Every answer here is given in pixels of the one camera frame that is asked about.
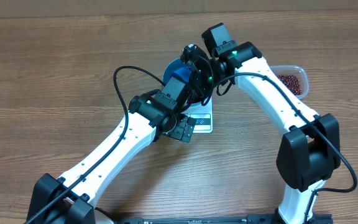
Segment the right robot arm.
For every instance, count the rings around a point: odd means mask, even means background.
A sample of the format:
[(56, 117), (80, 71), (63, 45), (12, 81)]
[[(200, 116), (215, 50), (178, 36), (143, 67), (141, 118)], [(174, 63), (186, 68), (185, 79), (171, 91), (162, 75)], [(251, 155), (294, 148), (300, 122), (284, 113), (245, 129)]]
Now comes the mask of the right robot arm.
[(286, 183), (283, 200), (273, 215), (248, 215), (248, 223), (332, 223), (313, 206), (324, 184), (341, 164), (339, 124), (302, 103), (274, 74), (251, 42), (238, 44), (223, 23), (202, 33), (206, 51), (183, 49), (181, 60), (194, 67), (190, 83), (202, 105), (219, 86), (236, 85), (265, 112), (282, 135), (276, 159)]

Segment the blue plastic measuring scoop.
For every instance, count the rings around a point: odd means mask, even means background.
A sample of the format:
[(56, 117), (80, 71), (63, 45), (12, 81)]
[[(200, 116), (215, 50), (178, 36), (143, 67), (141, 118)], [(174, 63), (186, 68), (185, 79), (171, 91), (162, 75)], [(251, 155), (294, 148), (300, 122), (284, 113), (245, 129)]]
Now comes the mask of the blue plastic measuring scoop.
[(184, 82), (188, 83), (190, 81), (190, 77), (192, 76), (193, 70), (190, 67), (181, 67), (176, 69), (172, 73), (172, 77), (180, 78)]

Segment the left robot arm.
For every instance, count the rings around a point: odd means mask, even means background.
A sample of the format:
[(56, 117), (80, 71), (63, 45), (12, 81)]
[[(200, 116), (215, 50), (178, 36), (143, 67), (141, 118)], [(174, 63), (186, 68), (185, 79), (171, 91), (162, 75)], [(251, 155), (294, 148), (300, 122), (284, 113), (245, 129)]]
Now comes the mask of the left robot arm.
[(44, 174), (36, 182), (26, 222), (112, 223), (96, 206), (124, 166), (162, 135), (190, 141), (195, 119), (181, 112), (190, 93), (188, 82), (173, 76), (163, 89), (133, 97), (117, 128), (93, 152), (59, 178)]

